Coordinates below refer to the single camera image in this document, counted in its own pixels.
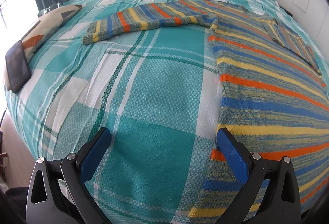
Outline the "striped knit sweater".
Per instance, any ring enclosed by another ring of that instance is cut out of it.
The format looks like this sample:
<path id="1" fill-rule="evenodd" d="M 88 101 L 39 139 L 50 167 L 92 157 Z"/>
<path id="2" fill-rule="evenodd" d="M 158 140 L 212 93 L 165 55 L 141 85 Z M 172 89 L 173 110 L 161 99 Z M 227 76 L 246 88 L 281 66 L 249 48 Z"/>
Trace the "striped knit sweater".
<path id="1" fill-rule="evenodd" d="M 288 155 L 309 212 L 328 183 L 328 97 L 309 45 L 278 19 L 219 1 L 146 4 L 93 22 L 84 44 L 124 32 L 208 28 L 221 87 L 218 130 L 266 159 Z"/>

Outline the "teal plaid bedspread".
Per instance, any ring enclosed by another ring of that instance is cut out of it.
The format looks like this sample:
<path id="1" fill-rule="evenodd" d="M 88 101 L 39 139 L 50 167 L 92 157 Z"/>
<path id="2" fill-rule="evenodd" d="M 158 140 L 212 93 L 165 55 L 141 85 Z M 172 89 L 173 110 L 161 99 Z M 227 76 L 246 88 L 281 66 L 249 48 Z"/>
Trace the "teal plaid bedspread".
<path id="1" fill-rule="evenodd" d="M 93 22 L 179 0 L 69 0 L 82 8 L 35 53 L 31 78 L 5 88 L 15 128 L 34 157 L 78 150 L 105 127 L 113 140 L 88 191 L 113 223 L 215 223 L 241 188 L 216 145 L 221 87 L 208 28 L 124 32 L 84 44 Z M 219 1 L 308 33 L 276 0 Z"/>

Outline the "patterned beige pillow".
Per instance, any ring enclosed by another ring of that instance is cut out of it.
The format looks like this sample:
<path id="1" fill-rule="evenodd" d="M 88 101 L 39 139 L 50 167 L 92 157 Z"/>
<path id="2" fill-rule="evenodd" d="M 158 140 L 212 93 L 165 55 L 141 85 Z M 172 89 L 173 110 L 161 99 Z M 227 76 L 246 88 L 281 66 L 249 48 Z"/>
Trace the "patterned beige pillow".
<path id="1" fill-rule="evenodd" d="M 32 60 L 37 50 L 66 22 L 68 22 L 82 8 L 79 4 L 58 7 L 40 17 L 38 22 L 20 40 L 28 62 Z M 6 90 L 11 91 L 7 75 L 4 73 Z"/>

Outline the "white wardrobe doors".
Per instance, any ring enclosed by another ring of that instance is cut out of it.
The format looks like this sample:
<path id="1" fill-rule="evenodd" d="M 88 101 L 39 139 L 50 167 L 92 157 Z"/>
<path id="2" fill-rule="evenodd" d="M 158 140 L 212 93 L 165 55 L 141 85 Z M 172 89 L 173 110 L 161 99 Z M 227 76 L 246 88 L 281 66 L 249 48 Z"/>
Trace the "white wardrobe doors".
<path id="1" fill-rule="evenodd" d="M 326 19 L 325 0 L 293 0 L 293 18 L 316 41 Z"/>

